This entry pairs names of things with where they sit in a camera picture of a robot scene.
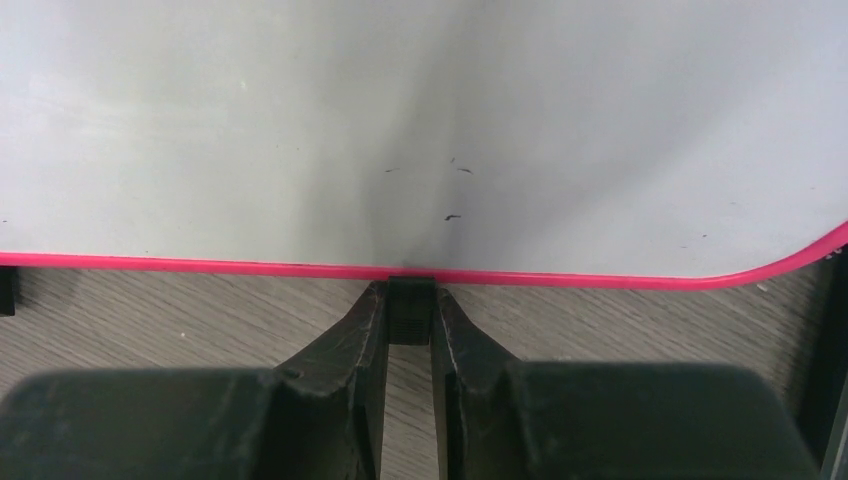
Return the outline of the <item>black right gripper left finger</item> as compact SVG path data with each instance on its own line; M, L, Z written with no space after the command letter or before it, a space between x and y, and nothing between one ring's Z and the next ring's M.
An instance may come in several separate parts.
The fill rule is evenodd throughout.
M375 479L387 286L274 368L62 370L1 403L5 479Z

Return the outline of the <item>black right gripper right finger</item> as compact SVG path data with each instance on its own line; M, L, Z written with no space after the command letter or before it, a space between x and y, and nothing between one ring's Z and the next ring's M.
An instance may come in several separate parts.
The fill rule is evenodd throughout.
M430 351L443 479L814 479L783 402L723 364L525 361L445 289Z

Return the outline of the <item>pink-framed whiteboard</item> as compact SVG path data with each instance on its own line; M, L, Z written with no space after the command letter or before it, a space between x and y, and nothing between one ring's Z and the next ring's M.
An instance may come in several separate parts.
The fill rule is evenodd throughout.
M847 241L843 1L5 1L1 261L757 282Z

